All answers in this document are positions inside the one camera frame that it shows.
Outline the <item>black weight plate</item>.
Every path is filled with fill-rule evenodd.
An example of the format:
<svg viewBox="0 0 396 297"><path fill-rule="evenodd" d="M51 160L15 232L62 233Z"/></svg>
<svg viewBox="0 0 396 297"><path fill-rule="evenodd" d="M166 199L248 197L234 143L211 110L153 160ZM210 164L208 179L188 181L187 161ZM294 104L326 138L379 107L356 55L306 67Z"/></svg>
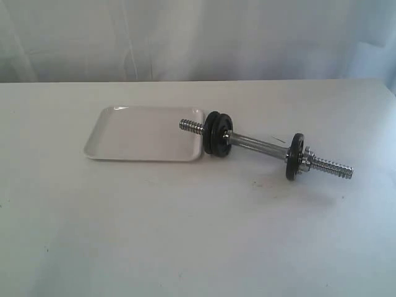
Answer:
<svg viewBox="0 0 396 297"><path fill-rule="evenodd" d="M206 117L205 123L204 123L204 131L202 134L202 140L203 140L203 147L204 151L206 154L211 155L213 154L212 151L212 141L211 141L211 135L212 135L212 128L215 120L217 117L220 115L218 111L212 111L209 113L209 115Z"/></svg>

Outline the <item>black plate without collar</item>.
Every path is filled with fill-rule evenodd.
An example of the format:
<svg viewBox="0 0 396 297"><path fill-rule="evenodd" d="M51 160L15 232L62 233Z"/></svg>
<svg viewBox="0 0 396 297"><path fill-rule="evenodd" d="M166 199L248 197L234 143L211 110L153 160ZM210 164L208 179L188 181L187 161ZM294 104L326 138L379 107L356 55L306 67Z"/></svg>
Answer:
<svg viewBox="0 0 396 297"><path fill-rule="evenodd" d="M219 158L225 158L231 151L231 144L226 140L226 133L233 131L233 122L228 114L219 114L213 122L211 131L212 154Z"/></svg>

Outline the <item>black plate with collar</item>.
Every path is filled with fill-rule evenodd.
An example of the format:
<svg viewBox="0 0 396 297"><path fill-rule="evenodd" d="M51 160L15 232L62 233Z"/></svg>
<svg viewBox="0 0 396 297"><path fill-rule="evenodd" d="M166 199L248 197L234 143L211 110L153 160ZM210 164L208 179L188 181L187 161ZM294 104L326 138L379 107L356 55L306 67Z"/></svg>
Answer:
<svg viewBox="0 0 396 297"><path fill-rule="evenodd" d="M294 181L303 160L304 135L296 133L286 155L286 178Z"/></svg>

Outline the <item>chrome spin collar nut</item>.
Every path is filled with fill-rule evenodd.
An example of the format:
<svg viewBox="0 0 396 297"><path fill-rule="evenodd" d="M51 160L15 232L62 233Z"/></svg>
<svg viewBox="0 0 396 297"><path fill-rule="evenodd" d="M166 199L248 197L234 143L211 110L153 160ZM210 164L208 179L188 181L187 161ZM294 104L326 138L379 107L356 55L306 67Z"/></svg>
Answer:
<svg viewBox="0 0 396 297"><path fill-rule="evenodd" d="M308 172L311 169L312 161L315 157L314 152L309 146L306 146L303 152L303 158L300 164L300 170L302 172Z"/></svg>

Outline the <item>white rectangular tray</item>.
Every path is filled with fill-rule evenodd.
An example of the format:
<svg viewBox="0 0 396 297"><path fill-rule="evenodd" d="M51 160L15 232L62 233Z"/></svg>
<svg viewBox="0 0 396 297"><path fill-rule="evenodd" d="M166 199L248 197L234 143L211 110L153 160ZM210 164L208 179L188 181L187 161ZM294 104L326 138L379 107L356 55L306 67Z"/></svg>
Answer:
<svg viewBox="0 0 396 297"><path fill-rule="evenodd" d="M202 138L180 129L182 119L201 123L191 107L109 106L101 111L84 154L104 161L190 162L202 153Z"/></svg>

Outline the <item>white backdrop curtain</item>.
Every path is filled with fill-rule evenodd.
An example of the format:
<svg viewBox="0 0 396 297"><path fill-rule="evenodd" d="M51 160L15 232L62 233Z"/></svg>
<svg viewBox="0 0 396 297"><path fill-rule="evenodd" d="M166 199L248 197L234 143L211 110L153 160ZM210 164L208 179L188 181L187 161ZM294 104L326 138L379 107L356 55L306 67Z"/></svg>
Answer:
<svg viewBox="0 0 396 297"><path fill-rule="evenodd" d="M2 1L3 82L395 80L394 1Z"/></svg>

